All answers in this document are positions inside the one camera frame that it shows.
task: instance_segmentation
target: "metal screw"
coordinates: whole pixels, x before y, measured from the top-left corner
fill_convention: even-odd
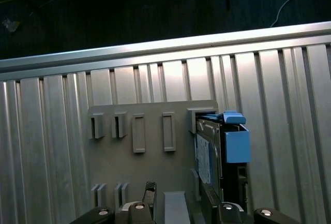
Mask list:
[[[269,210],[261,210],[261,214],[265,215],[265,216],[271,216],[272,213]]]
[[[227,210],[232,209],[232,205],[230,205],[230,204],[224,204],[223,207],[226,208]]]
[[[137,204],[135,207],[136,207],[136,209],[141,210],[142,208],[144,208],[144,205],[143,204]]]
[[[106,215],[106,214],[108,214],[108,210],[101,210],[99,212],[99,215]]]

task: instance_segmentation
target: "dark floor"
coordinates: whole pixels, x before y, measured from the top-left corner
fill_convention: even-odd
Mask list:
[[[49,0],[33,0],[42,5]],[[0,58],[269,27],[285,0],[54,0],[46,19],[19,2],[0,4]],[[292,0],[278,26],[331,20],[330,0]]]

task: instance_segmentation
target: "plastic tab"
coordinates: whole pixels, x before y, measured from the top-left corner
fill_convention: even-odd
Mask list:
[[[246,118],[236,111],[224,111],[223,120],[225,124],[245,124]]]

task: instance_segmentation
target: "blue clip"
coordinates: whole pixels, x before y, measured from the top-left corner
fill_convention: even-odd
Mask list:
[[[225,124],[245,124],[246,118],[236,111],[224,111],[223,120]]]
[[[210,120],[220,120],[221,119],[221,115],[222,114],[206,114],[206,115],[203,115],[202,117],[205,117],[205,118],[208,118]]]

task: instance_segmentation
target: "corrugated metal wall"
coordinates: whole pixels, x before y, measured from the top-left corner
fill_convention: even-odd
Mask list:
[[[88,106],[203,99],[248,120],[251,208],[331,222],[328,49],[252,46],[0,83],[1,223],[69,223],[90,208]]]

